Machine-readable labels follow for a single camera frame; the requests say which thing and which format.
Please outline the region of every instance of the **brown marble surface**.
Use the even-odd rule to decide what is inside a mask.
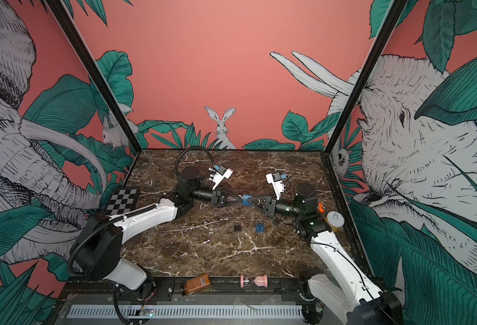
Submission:
[[[169,192],[176,181],[173,165],[179,154],[175,150],[145,150],[127,182],[139,186],[138,207],[157,202]],[[223,185],[237,194],[261,195],[274,193],[265,175],[283,171],[290,175],[299,166],[320,162],[316,152],[249,152],[212,151],[217,164],[233,169]],[[179,166],[195,165],[207,170],[209,159],[202,151],[191,151]],[[302,168],[291,178],[293,187],[308,181],[317,184],[323,172],[317,165]],[[325,211],[336,209],[330,186],[324,180],[318,190],[319,202]],[[265,232],[256,233],[257,219],[265,225]],[[235,222],[242,231],[233,231]],[[339,241],[350,252],[345,233],[337,233]],[[129,240],[121,256],[137,262],[156,276],[239,276],[267,274],[270,277],[297,277],[301,271],[319,267],[328,271],[321,259],[300,240],[291,225],[275,226],[253,207],[244,205],[212,209],[209,204],[195,201],[195,207],[185,216],[170,223],[158,225]]]

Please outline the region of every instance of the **rabbit head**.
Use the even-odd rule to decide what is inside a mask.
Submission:
[[[209,117],[216,121],[216,133],[217,134],[226,134],[228,133],[228,128],[226,127],[226,120],[231,117],[235,113],[235,108],[231,107],[226,110],[222,120],[219,119],[219,115],[213,110],[211,107],[204,106],[206,111],[208,112]]]

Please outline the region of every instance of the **black pole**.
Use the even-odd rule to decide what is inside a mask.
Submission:
[[[85,43],[83,42],[83,39],[79,35],[78,31],[76,30],[76,27],[74,26],[74,23],[71,21],[69,15],[67,14],[65,7],[61,4],[60,0],[47,0],[47,4],[48,7],[51,9],[54,17],[60,24],[61,29],[63,29],[63,32],[69,39],[69,42],[78,54],[81,62],[85,66],[85,69],[92,78],[92,81],[101,93],[101,96],[103,96],[103,99],[106,101],[107,106],[110,108],[113,115],[116,117],[116,120],[118,121],[119,125],[123,129],[123,132],[127,136],[130,145],[134,148],[136,154],[139,154],[142,151],[139,141],[128,126],[125,116],[123,115],[121,110],[119,110],[118,103],[114,98],[110,88],[108,87],[105,78],[99,71],[96,62],[90,55],[90,52],[87,49]]]
[[[356,81],[352,93],[350,93],[349,99],[346,102],[345,108],[341,116],[339,117],[338,124],[334,129],[333,134],[331,135],[327,146],[325,147],[325,153],[329,155],[333,151],[333,146],[336,145],[343,128],[346,125],[347,120],[349,119],[352,110],[358,102],[358,98],[365,87],[365,84],[372,73],[372,70],[376,66],[376,63],[387,44],[388,38],[394,30],[395,24],[397,24],[399,16],[403,12],[404,6],[406,5],[406,0],[394,0],[388,10],[388,14],[385,17],[385,21],[381,25],[381,29],[376,36],[376,40],[372,45],[368,57],[359,73],[358,80]]]

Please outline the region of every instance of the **black and white checkerboard pattern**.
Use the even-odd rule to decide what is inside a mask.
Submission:
[[[115,215],[135,210],[138,198],[139,189],[137,187],[119,187],[114,189],[105,210],[105,215]]]

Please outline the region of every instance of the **blue padlock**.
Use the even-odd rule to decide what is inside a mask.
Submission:
[[[264,224],[260,219],[257,220],[257,232],[264,232]]]

